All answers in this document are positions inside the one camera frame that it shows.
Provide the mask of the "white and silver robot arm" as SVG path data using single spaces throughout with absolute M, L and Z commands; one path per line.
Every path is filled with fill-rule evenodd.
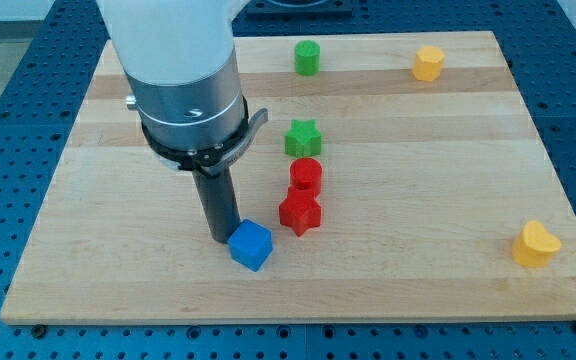
M 226 171 L 268 120 L 250 114 L 232 22 L 249 0 L 98 0 L 144 134 L 180 169 Z

